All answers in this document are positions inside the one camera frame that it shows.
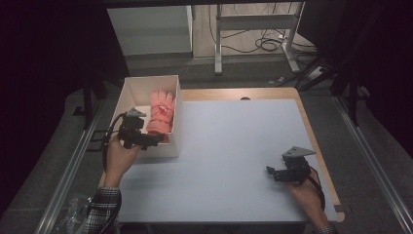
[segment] pink glove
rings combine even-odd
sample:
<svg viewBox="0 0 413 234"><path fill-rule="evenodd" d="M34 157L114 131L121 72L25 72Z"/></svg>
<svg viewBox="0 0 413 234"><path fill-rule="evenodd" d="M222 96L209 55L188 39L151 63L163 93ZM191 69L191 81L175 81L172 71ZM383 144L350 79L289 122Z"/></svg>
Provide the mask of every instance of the pink glove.
<svg viewBox="0 0 413 234"><path fill-rule="evenodd" d="M151 120L146 126L149 134L167 134L172 130L172 118L175 110L173 94L164 90L151 93Z"/></svg>

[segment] white table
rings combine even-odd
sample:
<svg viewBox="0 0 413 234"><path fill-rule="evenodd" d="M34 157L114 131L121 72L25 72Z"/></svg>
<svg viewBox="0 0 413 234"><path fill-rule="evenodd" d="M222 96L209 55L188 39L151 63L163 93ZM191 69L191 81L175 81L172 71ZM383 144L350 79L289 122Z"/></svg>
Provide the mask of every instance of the white table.
<svg viewBox="0 0 413 234"><path fill-rule="evenodd" d="M181 155L132 166L121 184L121 223L306 222L283 185L265 171L265 166L281 169L281 155L292 145L317 152L306 158L321 172L327 217L344 219L334 210L337 195L294 89L182 94L184 100L235 100L184 101ZM244 96L253 100L239 100Z"/></svg>

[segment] white box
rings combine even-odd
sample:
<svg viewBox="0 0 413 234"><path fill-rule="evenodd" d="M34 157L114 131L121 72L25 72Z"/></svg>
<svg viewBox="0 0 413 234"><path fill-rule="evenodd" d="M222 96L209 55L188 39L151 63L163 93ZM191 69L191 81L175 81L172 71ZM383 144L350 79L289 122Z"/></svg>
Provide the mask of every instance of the white box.
<svg viewBox="0 0 413 234"><path fill-rule="evenodd" d="M182 100L179 87L179 78L176 75L171 76L150 76L150 77L127 77L122 89L115 113L112 117L115 118L135 107L140 112L146 113L147 117L142 119L145 124L141 131L146 134L146 125L151 118L151 93L155 90L165 90L167 93L174 94L175 110L172 120L172 130L168 134L169 141L161 142L158 146L149 146L148 149L141 150L138 154L139 158L151 157L178 157L180 150L181 139L181 120L182 120ZM118 131L122 123L120 119L114 128Z"/></svg>

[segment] wire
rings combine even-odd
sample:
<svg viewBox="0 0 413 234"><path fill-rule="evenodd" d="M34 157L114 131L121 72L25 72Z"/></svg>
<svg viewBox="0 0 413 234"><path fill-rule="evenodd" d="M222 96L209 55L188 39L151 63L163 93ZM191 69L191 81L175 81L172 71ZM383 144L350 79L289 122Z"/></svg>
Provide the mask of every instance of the wire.
<svg viewBox="0 0 413 234"><path fill-rule="evenodd" d="M112 122L111 126L109 127L109 130L106 133L105 138L103 139L103 151L102 151L102 160L103 160L103 169L106 171L106 156L107 156L107 149L108 149L108 143L110 138L112 137L113 129L118 122L118 120L121 117L124 117L126 113L119 114L115 120ZM116 219L116 216L118 215L119 210L121 209L122 206L122 196L119 196L118 198L118 203L116 205L115 211L110 215L110 217L107 219L106 223L102 226L102 229L99 231L99 234L106 233L107 228L109 225Z"/></svg>
<svg viewBox="0 0 413 234"><path fill-rule="evenodd" d="M270 4L269 3L267 3L267 5L265 6L265 8L262 10L262 12L261 12L261 15L264 13L264 11L265 11L265 9L268 9L268 6L269 6Z"/></svg>
<svg viewBox="0 0 413 234"><path fill-rule="evenodd" d="M288 14L289 14L289 10L291 10L291 5L292 5L292 2L289 3Z"/></svg>
<svg viewBox="0 0 413 234"><path fill-rule="evenodd" d="M311 46L311 45L301 45L301 44L294 43L294 42L292 44L294 44L296 46L301 46L301 47L315 47L315 46Z"/></svg>
<svg viewBox="0 0 413 234"><path fill-rule="evenodd" d="M275 4L275 5L274 5L273 13L277 10L278 5L279 5L279 4ZM215 38L213 37L212 26L211 26L211 22L210 22L210 5L208 5L208 22L209 22L209 32L210 32L210 36L212 37L213 42L216 44ZM219 36L220 36L220 38L223 38L223 39L224 39L224 38L228 38L228 37L232 37L232 36L235 36L235 35L239 35L239 34L245 33L245 32L247 32L247 31L249 31L249 30L240 31L240 32L234 33L234 34L232 34L232 35L228 35L228 36L221 36L221 35L219 35ZM266 36L268 36L268 35L271 34L271 33L267 34L267 31L268 31L268 29L265 30L264 33L261 32L261 38L259 38L259 39L257 39L257 40L255 41L255 46L256 46L256 48L253 49L253 50L250 50L250 51L241 51L241 50L238 50L238 49L236 49L236 48L229 47L229 46L221 46L221 47L222 47L222 48L227 48L227 49L230 49L230 50L239 52L239 53L244 53L244 54L252 53L252 52L255 52L255 51L259 50L259 49L262 49L263 51L266 51L266 52L276 51L276 50L282 45L282 41L283 41L283 40L280 41L280 40L277 40L277 39L267 38ZM275 46L275 47L272 48L272 49L266 48L266 46L268 46L268 45L272 45L272 46Z"/></svg>
<svg viewBox="0 0 413 234"><path fill-rule="evenodd" d="M275 9L274 13L276 13L276 12L277 12L277 10L279 9L280 3L276 3L276 5L277 5L277 7L276 7L276 9Z"/></svg>

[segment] dark background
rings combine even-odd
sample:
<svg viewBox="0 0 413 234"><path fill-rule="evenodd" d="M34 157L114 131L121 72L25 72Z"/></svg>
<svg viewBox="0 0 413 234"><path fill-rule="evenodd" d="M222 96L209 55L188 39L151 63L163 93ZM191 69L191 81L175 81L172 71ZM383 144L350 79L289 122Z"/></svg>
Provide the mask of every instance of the dark background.
<svg viewBox="0 0 413 234"><path fill-rule="evenodd" d="M357 53L357 77L371 94L367 104L373 114L413 155L412 2L385 4ZM365 10L365 5L348 1L338 27L331 30L333 42L345 36ZM52 137L65 98L82 88L87 77L126 76L128 70L103 6L0 1L1 213Z"/></svg>
<svg viewBox="0 0 413 234"><path fill-rule="evenodd" d="M1 214L51 139L66 97L91 80L129 75L99 6L0 2Z"/></svg>

